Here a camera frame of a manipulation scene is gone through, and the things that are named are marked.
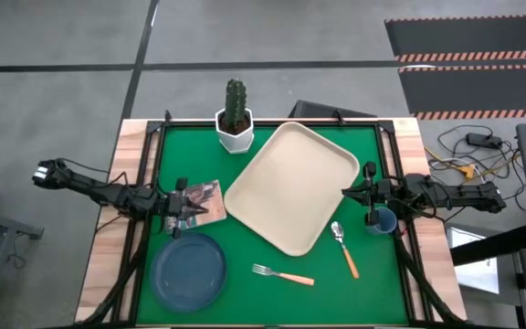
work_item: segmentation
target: potted cactus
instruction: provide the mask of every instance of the potted cactus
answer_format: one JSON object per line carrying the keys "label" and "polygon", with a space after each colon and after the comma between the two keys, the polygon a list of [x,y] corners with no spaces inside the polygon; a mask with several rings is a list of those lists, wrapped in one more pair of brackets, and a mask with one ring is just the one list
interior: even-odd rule
{"label": "potted cactus", "polygon": [[226,85],[225,108],[216,113],[216,133],[220,143],[231,154],[248,151],[253,143],[253,113],[246,108],[247,89],[240,80]]}

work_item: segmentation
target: small picture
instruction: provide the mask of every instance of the small picture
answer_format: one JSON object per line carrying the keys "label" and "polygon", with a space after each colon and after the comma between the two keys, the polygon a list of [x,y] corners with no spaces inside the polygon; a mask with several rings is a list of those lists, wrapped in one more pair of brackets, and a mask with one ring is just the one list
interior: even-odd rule
{"label": "small picture", "polygon": [[[203,226],[226,218],[223,194],[217,179],[203,184],[189,186],[184,190],[184,193],[190,198],[190,201],[205,207],[208,209],[208,212],[189,217],[181,222],[180,228],[182,230]],[[172,233],[177,225],[176,222],[176,218],[167,218],[166,233]]]}

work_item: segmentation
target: spoon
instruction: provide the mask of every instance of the spoon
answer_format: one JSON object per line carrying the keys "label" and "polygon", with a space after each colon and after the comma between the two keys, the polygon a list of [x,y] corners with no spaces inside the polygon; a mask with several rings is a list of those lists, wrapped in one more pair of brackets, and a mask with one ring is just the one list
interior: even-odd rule
{"label": "spoon", "polygon": [[340,225],[339,222],[334,221],[330,225],[331,234],[332,236],[340,242],[340,245],[342,246],[342,250],[344,250],[344,256],[346,257],[346,261],[348,262],[348,267],[351,268],[351,273],[354,279],[359,278],[358,270],[356,270],[356,265],[354,265],[354,261],[352,260],[351,254],[346,249],[346,246],[344,245],[343,239],[344,239],[344,228],[342,228],[342,225]]}

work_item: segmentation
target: fork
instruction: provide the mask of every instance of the fork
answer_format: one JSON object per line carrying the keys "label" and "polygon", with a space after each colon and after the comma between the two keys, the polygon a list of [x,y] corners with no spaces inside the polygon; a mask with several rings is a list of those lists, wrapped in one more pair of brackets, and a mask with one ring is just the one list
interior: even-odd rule
{"label": "fork", "polygon": [[259,265],[259,264],[253,264],[253,272],[265,276],[269,275],[276,275],[283,279],[292,280],[298,283],[308,284],[308,285],[314,285],[314,280],[306,277],[301,277],[299,275],[293,275],[293,274],[286,274],[286,273],[280,273],[273,271],[267,266]]}

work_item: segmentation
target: blue cup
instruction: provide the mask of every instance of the blue cup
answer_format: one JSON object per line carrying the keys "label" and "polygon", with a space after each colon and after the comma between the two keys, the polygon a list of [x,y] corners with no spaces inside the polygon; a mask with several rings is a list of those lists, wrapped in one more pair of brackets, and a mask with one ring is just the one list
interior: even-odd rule
{"label": "blue cup", "polygon": [[375,211],[378,213],[378,224],[367,225],[366,229],[371,234],[387,234],[393,232],[397,227],[397,216],[393,210],[389,208],[377,208]]}

